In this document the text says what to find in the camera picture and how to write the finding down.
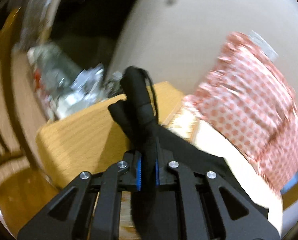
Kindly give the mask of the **wooden headboard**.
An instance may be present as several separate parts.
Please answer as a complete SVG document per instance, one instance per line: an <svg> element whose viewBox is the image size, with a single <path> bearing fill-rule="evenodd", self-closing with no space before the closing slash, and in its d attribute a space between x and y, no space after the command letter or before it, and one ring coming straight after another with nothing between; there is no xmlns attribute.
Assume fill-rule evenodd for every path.
<svg viewBox="0 0 298 240"><path fill-rule="evenodd" d="M283 210L286 210L298 201L298 172L281 190Z"/></svg>

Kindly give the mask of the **pink polka dot pillow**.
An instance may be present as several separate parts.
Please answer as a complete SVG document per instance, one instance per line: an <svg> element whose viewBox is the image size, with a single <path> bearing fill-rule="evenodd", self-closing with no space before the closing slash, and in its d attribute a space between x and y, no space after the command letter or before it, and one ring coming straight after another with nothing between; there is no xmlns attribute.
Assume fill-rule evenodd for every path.
<svg viewBox="0 0 298 240"><path fill-rule="evenodd" d="M295 93L242 33L226 39L215 66L184 103L245 155L257 156L295 109Z"/></svg>
<svg viewBox="0 0 298 240"><path fill-rule="evenodd" d="M298 106L278 122L255 126L243 155L276 194L298 171Z"/></svg>

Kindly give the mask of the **right pink polka dot pillow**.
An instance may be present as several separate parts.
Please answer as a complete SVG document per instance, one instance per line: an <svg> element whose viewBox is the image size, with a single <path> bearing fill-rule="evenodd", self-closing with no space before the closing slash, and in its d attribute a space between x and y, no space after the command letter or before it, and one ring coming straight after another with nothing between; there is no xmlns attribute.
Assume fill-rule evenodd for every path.
<svg viewBox="0 0 298 240"><path fill-rule="evenodd" d="M255 126L243 155L276 194L298 171L298 106L278 122Z"/></svg>

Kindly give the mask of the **black television screen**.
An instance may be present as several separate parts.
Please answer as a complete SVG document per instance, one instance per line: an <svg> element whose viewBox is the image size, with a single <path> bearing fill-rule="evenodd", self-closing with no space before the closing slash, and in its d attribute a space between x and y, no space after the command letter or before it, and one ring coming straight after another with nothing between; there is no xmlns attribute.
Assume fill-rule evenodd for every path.
<svg viewBox="0 0 298 240"><path fill-rule="evenodd" d="M80 68L108 68L137 0L60 0L50 38Z"/></svg>

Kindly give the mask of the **cluttered side table items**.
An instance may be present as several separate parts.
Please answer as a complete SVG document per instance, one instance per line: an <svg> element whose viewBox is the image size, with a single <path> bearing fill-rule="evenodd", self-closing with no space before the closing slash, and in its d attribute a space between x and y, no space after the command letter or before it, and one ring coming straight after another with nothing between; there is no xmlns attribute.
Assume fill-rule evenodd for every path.
<svg viewBox="0 0 298 240"><path fill-rule="evenodd" d="M53 42L30 48L27 58L36 98L48 120L64 119L122 93L120 72L106 81L102 63L82 69Z"/></svg>

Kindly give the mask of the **cream patterned bed sheet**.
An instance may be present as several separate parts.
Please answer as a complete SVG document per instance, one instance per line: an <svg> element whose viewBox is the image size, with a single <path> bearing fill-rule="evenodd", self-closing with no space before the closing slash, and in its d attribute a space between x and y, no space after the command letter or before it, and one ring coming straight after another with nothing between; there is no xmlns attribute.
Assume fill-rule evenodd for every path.
<svg viewBox="0 0 298 240"><path fill-rule="evenodd" d="M198 149L222 157L242 188L257 204L268 209L268 221L282 230L283 202L256 174L244 156L208 123L176 118L184 94L168 82L154 85L161 124L177 132ZM48 122L37 133L38 152L52 182L65 187L79 173L99 173L120 161L129 142L120 126L113 121L108 106L117 98L97 103L56 122Z"/></svg>

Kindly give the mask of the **black pants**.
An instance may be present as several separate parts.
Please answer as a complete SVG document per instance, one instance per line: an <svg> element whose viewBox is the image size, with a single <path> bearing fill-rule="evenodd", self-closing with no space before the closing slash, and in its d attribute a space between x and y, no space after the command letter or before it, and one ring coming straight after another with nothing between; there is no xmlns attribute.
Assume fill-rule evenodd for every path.
<svg viewBox="0 0 298 240"><path fill-rule="evenodd" d="M160 150L177 153L177 147L191 144L160 126L155 91L144 69L128 67L120 84L126 100L117 101L108 109L141 158L140 187L131 195L132 218L142 239L155 239L154 205L159 190L157 154Z"/></svg>

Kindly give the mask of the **left pink polka dot pillow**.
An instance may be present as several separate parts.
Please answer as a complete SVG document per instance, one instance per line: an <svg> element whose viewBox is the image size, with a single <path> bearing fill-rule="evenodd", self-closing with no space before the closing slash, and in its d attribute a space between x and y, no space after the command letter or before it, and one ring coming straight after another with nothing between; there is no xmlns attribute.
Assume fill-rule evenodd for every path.
<svg viewBox="0 0 298 240"><path fill-rule="evenodd" d="M184 103L245 155L257 156L295 109L295 93L242 33L226 39L215 66Z"/></svg>

